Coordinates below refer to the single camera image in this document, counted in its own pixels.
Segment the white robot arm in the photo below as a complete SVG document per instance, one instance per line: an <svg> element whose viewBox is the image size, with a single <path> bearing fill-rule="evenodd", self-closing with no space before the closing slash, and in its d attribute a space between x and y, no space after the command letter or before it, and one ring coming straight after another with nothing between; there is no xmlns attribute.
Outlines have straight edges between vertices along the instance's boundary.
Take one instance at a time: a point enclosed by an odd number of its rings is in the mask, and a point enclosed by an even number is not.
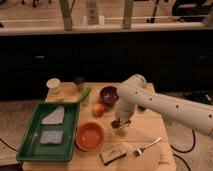
<svg viewBox="0 0 213 171"><path fill-rule="evenodd" d="M117 127L130 121L135 106L138 105L213 139L213 106L150 92L146 85L146 79L140 74L135 74L119 84L119 99L115 105Z"/></svg>

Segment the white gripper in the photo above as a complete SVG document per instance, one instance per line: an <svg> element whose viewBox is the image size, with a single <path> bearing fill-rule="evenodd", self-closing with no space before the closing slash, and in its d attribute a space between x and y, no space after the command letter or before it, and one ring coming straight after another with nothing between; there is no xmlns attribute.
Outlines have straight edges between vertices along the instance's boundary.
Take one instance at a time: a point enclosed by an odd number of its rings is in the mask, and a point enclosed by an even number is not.
<svg viewBox="0 0 213 171"><path fill-rule="evenodd" d="M116 132L122 132L126 127L129 127L131 124L131 117L135 111L135 105L128 103L122 99L119 99L115 105L115 118L116 120L123 125L120 125L116 128Z"/></svg>

